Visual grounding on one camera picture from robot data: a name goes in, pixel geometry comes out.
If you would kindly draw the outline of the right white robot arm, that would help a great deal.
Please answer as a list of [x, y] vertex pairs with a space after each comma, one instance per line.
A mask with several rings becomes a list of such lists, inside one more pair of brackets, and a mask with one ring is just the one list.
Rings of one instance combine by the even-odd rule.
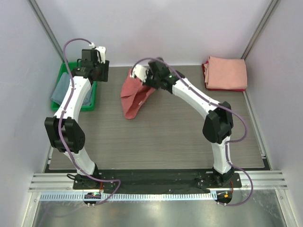
[[225, 187], [234, 173], [233, 167], [228, 163], [230, 150], [226, 144], [233, 128], [232, 114], [227, 111], [231, 108], [230, 104], [219, 103], [206, 96], [183, 74], [170, 70], [162, 61], [162, 58], [149, 61], [147, 68], [136, 66], [132, 75], [136, 75], [149, 87], [170, 92], [198, 111], [204, 119], [202, 133], [212, 146], [214, 183], [219, 187]]

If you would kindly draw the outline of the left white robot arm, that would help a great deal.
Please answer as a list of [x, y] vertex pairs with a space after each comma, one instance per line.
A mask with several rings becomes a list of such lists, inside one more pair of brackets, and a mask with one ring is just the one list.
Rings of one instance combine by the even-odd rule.
[[83, 49], [76, 67], [66, 67], [70, 79], [62, 104], [53, 117], [45, 119], [45, 129], [53, 148], [69, 158], [78, 177], [90, 189], [100, 185], [97, 165], [88, 156], [84, 145], [86, 136], [78, 124], [79, 114], [86, 94], [96, 81], [108, 81], [109, 61], [103, 46]]

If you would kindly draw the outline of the coral red t shirt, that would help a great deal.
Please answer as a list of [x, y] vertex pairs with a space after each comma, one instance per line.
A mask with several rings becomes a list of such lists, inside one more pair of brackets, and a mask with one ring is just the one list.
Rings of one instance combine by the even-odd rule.
[[128, 120], [137, 116], [142, 105], [155, 91], [154, 88], [143, 85], [139, 79], [132, 79], [130, 72], [131, 70], [129, 70], [120, 93], [123, 114]]

